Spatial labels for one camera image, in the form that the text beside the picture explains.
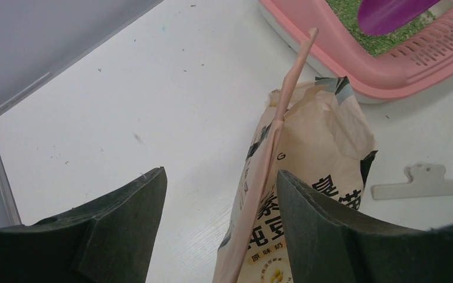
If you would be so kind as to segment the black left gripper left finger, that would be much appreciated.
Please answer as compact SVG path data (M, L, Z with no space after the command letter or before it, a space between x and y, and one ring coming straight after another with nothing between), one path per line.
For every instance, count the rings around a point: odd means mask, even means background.
M167 184L157 167L33 225L0 228L0 282L145 282Z

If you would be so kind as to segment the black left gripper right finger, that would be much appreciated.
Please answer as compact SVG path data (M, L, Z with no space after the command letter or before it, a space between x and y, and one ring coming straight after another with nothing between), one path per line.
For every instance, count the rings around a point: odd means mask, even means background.
M453 282L453 225L420 231L367 216L277 175L295 282Z

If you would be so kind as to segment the beige cat litter bag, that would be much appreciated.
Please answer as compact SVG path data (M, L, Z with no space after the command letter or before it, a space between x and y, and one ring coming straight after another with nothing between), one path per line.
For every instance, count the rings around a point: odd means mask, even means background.
M347 77L299 82L318 32L309 30L259 120L214 282L293 282L277 192L280 170L341 204L360 206L377 144Z

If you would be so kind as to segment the white bag clip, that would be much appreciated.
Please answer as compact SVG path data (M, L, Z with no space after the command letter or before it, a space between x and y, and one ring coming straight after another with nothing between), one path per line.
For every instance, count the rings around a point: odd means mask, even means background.
M453 179L446 179L442 164L420 163L407 167L407 183L371 186L374 200L427 198L453 196Z

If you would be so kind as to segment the purple litter scoop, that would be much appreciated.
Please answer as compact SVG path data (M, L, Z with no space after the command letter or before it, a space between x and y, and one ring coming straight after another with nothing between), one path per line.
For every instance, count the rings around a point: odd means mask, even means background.
M438 2L438 0L363 0L358 8L357 23L367 35L385 35L403 27Z

